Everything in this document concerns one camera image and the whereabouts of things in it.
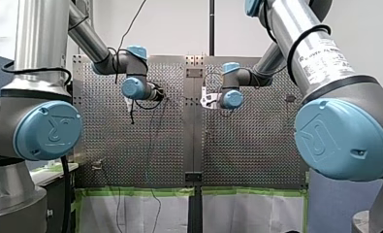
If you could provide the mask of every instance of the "metal bracket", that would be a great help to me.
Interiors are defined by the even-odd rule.
[[[203,69],[188,68],[188,69],[186,69],[186,77],[187,78],[202,78],[203,77]]]
[[[201,172],[185,173],[186,182],[201,182],[202,180],[203,180],[203,174]]]

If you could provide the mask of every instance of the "perforated metal panel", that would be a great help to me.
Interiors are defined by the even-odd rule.
[[[218,91],[221,65],[252,67],[258,59],[207,58],[207,89]],[[306,165],[297,152],[294,120],[301,94],[283,71],[272,86],[243,87],[242,108],[203,113],[204,185],[305,188]],[[294,102],[287,96],[295,96]]]
[[[131,124],[120,91],[124,77],[115,84],[113,76],[97,76],[90,61],[77,56],[74,104],[84,120],[75,150],[83,164],[77,186],[184,186],[185,173],[203,172],[203,185],[305,188],[307,167],[293,127],[302,97],[285,72],[270,87],[243,87],[245,103],[230,116],[198,105],[199,72],[208,74],[208,91],[218,91],[220,77],[210,74],[229,61],[251,67],[258,58],[150,57],[148,79],[167,90],[169,101],[155,112],[136,109]],[[102,169],[93,170],[99,161]]]
[[[151,57],[148,80],[164,86],[170,100],[155,111],[135,108],[134,124],[115,76],[92,72],[85,56],[75,57],[74,104],[84,131],[76,147],[82,162],[77,186],[182,186],[182,92],[184,57]],[[155,103],[139,102],[145,107]],[[102,169],[92,164],[102,161]]]

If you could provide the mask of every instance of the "table surface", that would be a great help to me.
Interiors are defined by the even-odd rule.
[[[69,163],[68,164],[70,172],[79,168],[78,163]],[[44,186],[48,183],[53,182],[58,178],[62,178],[64,172],[62,170],[61,163],[55,163],[51,167],[38,168],[30,172],[31,179],[34,184],[37,186]]]

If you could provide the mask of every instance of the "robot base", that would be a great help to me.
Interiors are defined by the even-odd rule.
[[[383,184],[370,211],[352,218],[352,233],[378,233],[383,230]]]

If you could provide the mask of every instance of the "hole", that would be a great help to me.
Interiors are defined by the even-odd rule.
[[[327,106],[327,104],[328,104],[328,101],[322,101],[321,103],[320,103],[320,109],[325,109],[325,107]]]
[[[40,112],[41,112],[43,115],[47,115],[47,114],[48,114],[48,109],[46,109],[46,108],[41,108],[41,109],[40,109]]]

